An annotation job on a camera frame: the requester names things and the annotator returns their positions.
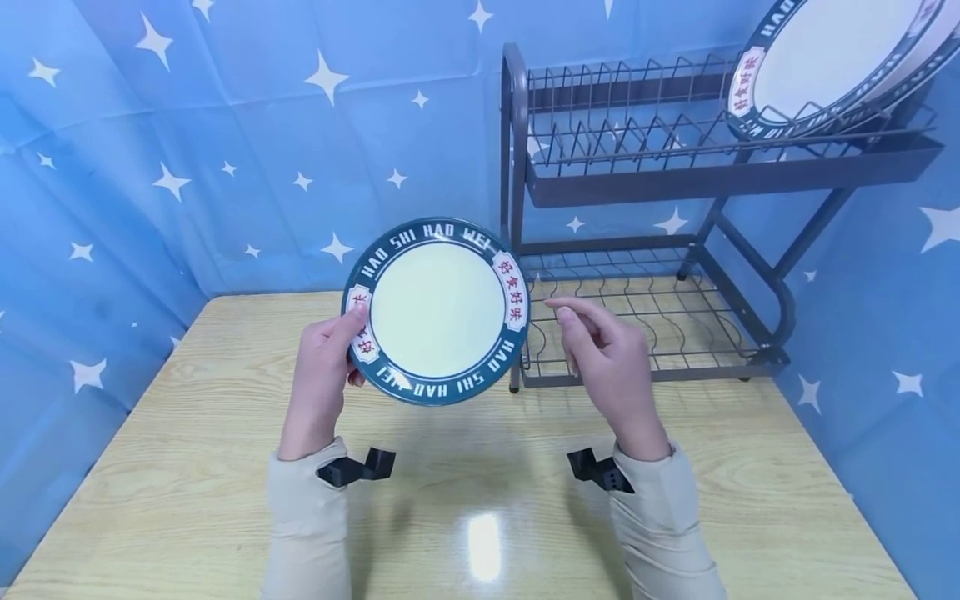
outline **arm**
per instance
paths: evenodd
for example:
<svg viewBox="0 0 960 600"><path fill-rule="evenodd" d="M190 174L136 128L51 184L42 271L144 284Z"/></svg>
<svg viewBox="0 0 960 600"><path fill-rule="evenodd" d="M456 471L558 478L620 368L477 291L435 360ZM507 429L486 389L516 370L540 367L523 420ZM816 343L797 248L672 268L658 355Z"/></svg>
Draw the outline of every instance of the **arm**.
<svg viewBox="0 0 960 600"><path fill-rule="evenodd" d="M349 600L347 497L316 471L347 456L337 438L296 461L270 458L267 495L274 515L262 600Z"/></svg>
<svg viewBox="0 0 960 600"><path fill-rule="evenodd" d="M634 488L611 492L611 512L635 600L725 599L700 531L693 468L657 415L643 331L588 300L546 304L557 309L570 370L610 424L613 460Z"/></svg>
<svg viewBox="0 0 960 600"><path fill-rule="evenodd" d="M697 486L683 451L673 444L671 456L643 462L617 444L613 460L635 490L611 492L613 529L635 600L726 599L700 531Z"/></svg>
<svg viewBox="0 0 960 600"><path fill-rule="evenodd" d="M317 469L347 456L334 429L344 386L364 384L347 350L366 321L366 306L357 305L300 336L290 405L267 473L274 527L262 600L350 600L347 494Z"/></svg>

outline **person's left hand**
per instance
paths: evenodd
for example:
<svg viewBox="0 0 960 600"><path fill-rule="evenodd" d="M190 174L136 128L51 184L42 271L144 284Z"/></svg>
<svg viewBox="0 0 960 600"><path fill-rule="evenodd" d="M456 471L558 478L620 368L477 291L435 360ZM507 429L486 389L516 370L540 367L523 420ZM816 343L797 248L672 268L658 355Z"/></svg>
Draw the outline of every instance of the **person's left hand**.
<svg viewBox="0 0 960 600"><path fill-rule="evenodd" d="M290 406L276 456L296 461L333 443L333 432L344 410L344 386L360 387L365 379L350 362L350 342L367 324L367 305L308 325L300 336Z"/></svg>

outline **sleeve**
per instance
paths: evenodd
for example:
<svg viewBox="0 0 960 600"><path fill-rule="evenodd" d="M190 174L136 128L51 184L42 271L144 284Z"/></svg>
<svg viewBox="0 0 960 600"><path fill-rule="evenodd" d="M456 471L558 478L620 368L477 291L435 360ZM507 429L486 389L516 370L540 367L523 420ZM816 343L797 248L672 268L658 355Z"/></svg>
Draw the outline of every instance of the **sleeve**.
<svg viewBox="0 0 960 600"><path fill-rule="evenodd" d="M697 486L686 455L655 463L620 450L613 460L634 493L611 492L613 528L626 555L635 600L721 600L720 582L700 530Z"/></svg>
<svg viewBox="0 0 960 600"><path fill-rule="evenodd" d="M274 515L261 600L349 600L347 496L316 471L347 456L341 438L316 454L282 462L274 454L267 495Z"/></svg>

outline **plate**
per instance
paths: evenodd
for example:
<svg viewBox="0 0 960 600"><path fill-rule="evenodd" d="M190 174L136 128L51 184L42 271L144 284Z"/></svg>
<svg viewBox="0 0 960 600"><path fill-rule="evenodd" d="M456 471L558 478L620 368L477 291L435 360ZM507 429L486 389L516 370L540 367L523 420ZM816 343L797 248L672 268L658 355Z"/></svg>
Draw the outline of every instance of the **plate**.
<svg viewBox="0 0 960 600"><path fill-rule="evenodd" d="M857 125L890 110L914 90L930 80L960 52L960 0L946 0L936 21L896 72L883 80L868 98L870 107L856 108L844 115L844 122Z"/></svg>
<svg viewBox="0 0 960 600"><path fill-rule="evenodd" d="M489 231L443 217L391 229L357 260L341 309L370 307L353 364L386 394L454 404L518 359L530 298L516 258Z"/></svg>
<svg viewBox="0 0 960 600"><path fill-rule="evenodd" d="M753 138L811 133L871 97L946 0L778 0L733 72L727 109Z"/></svg>

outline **blue fabric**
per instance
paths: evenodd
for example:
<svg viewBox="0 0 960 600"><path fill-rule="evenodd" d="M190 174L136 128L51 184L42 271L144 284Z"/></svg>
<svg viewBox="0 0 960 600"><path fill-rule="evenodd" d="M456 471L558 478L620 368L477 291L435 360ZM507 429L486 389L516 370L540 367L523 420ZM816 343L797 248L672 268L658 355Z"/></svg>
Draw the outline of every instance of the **blue fabric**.
<svg viewBox="0 0 960 600"><path fill-rule="evenodd" d="M769 6L0 3L0 587L207 299L337 289L375 236L413 218L494 225L503 42L533 67L646 58L740 44ZM960 137L956 93L941 78L933 97L945 141ZM919 250L921 207L956 207L951 161L858 192L791 274L800 326L779 379L933 599L956 587L960 554L960 244ZM822 198L737 199L732 213L773 259ZM675 210L692 232L706 205L531 208L527 235L662 233ZM771 323L758 282L711 244ZM894 371L922 373L923 396L898 394ZM820 413L797 406L801 376L819 383Z"/></svg>

